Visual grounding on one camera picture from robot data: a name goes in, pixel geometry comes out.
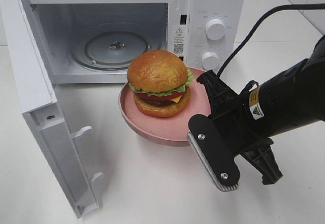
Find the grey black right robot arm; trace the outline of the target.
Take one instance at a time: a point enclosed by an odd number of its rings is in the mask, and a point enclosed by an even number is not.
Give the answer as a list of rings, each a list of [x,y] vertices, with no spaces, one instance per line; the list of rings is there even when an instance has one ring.
[[[282,173],[271,149],[272,136],[324,120],[324,38],[309,58],[263,84],[250,81],[234,92],[213,71],[203,73],[211,113],[196,114],[188,123],[190,145],[220,191],[236,190],[243,156],[274,184]]]

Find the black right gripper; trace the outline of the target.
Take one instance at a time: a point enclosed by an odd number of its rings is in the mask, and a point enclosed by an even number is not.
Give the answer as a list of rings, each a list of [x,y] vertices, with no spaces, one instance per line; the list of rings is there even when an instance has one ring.
[[[213,70],[198,76],[204,85],[210,107],[209,118],[202,114],[192,116],[188,122],[188,141],[212,183],[220,191],[233,191],[239,187],[240,172],[234,156],[273,141],[259,135],[251,126],[248,111],[248,93],[258,82],[249,81],[237,94]]]

